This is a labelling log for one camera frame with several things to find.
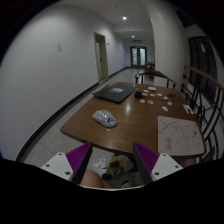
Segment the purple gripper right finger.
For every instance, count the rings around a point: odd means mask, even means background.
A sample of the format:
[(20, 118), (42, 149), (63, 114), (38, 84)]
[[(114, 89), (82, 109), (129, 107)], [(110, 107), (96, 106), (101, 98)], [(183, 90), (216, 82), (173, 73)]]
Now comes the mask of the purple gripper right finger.
[(151, 173), (159, 158), (159, 154), (139, 143), (134, 143), (133, 155), (143, 183), (145, 185), (152, 183)]

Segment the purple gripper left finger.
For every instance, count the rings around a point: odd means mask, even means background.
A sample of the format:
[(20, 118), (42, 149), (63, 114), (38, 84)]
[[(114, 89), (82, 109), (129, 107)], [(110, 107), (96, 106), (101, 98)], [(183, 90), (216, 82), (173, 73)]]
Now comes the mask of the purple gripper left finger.
[(66, 154), (67, 160), (74, 173), (72, 181), (75, 184), (81, 183), (91, 154), (92, 154), (91, 142), (87, 142), (84, 145), (81, 145)]

